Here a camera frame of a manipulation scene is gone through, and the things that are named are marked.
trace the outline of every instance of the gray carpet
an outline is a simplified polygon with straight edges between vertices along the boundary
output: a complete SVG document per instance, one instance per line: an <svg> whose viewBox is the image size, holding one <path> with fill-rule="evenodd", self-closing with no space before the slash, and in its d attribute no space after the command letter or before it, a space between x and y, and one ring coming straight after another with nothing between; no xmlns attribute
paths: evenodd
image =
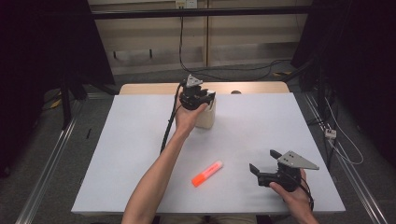
<svg viewBox="0 0 396 224"><path fill-rule="evenodd" d="M239 65L227 68L252 68L262 65ZM274 66L273 71L291 71L288 63ZM229 79L253 79L262 77L267 70L252 71L211 71L210 75ZM117 87L125 83L139 82L179 82L188 73L183 70L156 72L149 74L135 74L131 76L116 76ZM204 81L219 81L214 78L203 78ZM272 75L260 80L279 80ZM313 114L307 106L304 94L298 88L297 79L289 83L296 100L306 120L312 119ZM87 91L98 91L87 87ZM84 177L92 153L106 122L107 113L111 107L112 98L89 99L82 108L82 112L72 132L64 153L49 182L46 194L36 211L33 223L120 223L121 217L83 217L70 212L76 199L80 181ZM357 129L353 117L345 106L337 101L338 122L347 135L353 139L364 156L364 163L357 165L362 179L374 194L389 223L396 223L396 171L379 155L375 146L364 133ZM0 223L15 223L32 187L39 178L62 128L62 109L44 111L34 129L25 150L19 156L18 162L12 168L11 176L0 180ZM318 125L309 126L318 145L319 151L326 160L323 133ZM357 161L356 154L344 136L338 134L339 141L347 148L348 156ZM355 190L351 187L340 162L334 156L330 170L335 186L346 206L346 212L333 215L317 215L320 223L372 223ZM291 217L274 217L276 223L295 223Z"/></svg>

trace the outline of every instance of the orange tube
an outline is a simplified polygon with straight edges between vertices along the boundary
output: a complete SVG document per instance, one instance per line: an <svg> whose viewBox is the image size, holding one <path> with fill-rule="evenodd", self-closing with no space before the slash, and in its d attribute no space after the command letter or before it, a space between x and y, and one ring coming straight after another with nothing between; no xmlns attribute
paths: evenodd
<svg viewBox="0 0 396 224"><path fill-rule="evenodd" d="M219 170L223 166L222 161L215 161L209 167L207 167L204 171L198 174L195 178L192 179L191 183L198 187L202 183L204 183L210 176L212 176L217 170Z"/></svg>

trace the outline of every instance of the white table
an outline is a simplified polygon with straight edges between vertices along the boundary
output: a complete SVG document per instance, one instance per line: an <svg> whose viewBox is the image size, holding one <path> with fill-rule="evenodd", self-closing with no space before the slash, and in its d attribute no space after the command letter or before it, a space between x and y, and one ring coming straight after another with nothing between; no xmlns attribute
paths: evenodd
<svg viewBox="0 0 396 224"><path fill-rule="evenodd" d="M173 100L173 94L115 97L72 212L122 214L159 155ZM249 171L250 163L261 172L276 171L270 149L293 150L320 167L306 171L316 213L345 211L293 94L257 93L217 94L215 124L192 131L158 214L288 213L282 199L259 187ZM216 160L224 167L195 188L191 179Z"/></svg>

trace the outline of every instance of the beige container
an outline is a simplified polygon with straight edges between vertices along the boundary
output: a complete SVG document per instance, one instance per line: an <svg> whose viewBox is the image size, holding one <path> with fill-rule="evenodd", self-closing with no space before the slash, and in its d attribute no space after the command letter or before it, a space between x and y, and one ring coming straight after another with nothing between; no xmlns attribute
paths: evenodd
<svg viewBox="0 0 396 224"><path fill-rule="evenodd" d="M205 109L205 111L199 115L197 122L195 123L195 127L206 128L206 129L212 128L213 123L215 122L215 113L216 113L216 98L210 103L210 105Z"/></svg>

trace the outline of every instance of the black horizontal bar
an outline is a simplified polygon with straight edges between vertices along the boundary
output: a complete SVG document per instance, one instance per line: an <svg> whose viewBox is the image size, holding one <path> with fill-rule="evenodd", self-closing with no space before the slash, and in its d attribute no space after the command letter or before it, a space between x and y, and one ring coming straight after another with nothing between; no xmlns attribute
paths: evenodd
<svg viewBox="0 0 396 224"><path fill-rule="evenodd" d="M240 8L199 8L199 9L161 9L138 11L94 11L93 13L50 13L45 16L84 17L92 20L166 18L166 17L203 17L203 16L243 16L243 15L282 15L322 13L337 9L331 6L299 7L240 7Z"/></svg>

